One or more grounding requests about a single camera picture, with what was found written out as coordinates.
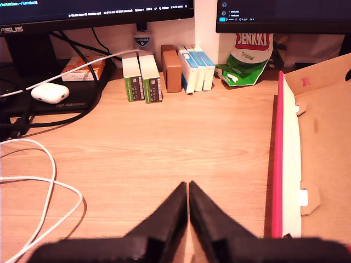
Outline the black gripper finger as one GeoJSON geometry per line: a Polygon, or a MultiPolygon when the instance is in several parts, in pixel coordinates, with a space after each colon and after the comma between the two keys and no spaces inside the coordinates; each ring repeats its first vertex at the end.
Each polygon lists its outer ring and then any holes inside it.
{"type": "Polygon", "coordinates": [[[186,182],[181,182],[163,203],[127,237],[144,237],[145,253],[137,262],[173,262],[188,224],[186,182]]]}
{"type": "Polygon", "coordinates": [[[209,262],[232,262],[229,239],[257,237],[226,214],[194,181],[189,183],[190,221],[209,262]]]}

